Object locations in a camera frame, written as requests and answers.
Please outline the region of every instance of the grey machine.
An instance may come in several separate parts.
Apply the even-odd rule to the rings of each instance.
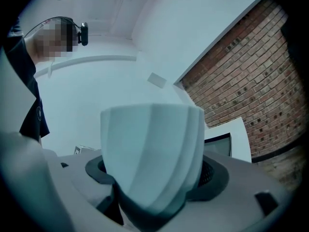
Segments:
[[[182,208],[167,219],[152,217],[106,173],[100,150],[58,157],[18,133],[1,133],[0,146],[0,168],[9,191],[51,232],[128,231],[106,216],[115,202],[140,231],[265,231],[292,197],[256,166],[205,152],[198,187],[187,193]]]

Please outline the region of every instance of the person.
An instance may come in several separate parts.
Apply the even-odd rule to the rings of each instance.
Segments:
[[[39,62],[51,61],[62,53],[72,52],[78,43],[78,34],[72,20],[55,18],[45,21],[30,37],[24,38],[19,18],[11,27],[3,44],[4,52],[16,74],[36,97],[20,128],[20,133],[41,143],[49,134],[38,83],[34,78]]]

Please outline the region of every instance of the black shirt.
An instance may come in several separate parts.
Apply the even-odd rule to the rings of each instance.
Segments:
[[[36,97],[19,132],[39,141],[40,136],[44,137],[49,134],[49,130],[43,112],[38,83],[34,78],[35,65],[27,52],[25,40],[22,36],[7,37],[3,47],[13,69]]]

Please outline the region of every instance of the white ceiling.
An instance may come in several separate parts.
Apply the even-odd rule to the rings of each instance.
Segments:
[[[69,16],[80,25],[87,22],[89,35],[131,38],[147,0],[33,0],[21,15],[25,33],[53,16]]]

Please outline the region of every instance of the red brick wall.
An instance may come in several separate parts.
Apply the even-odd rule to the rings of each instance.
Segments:
[[[305,129],[304,91],[280,31],[286,19],[280,6],[262,0],[182,79],[209,127],[242,117],[253,157]]]

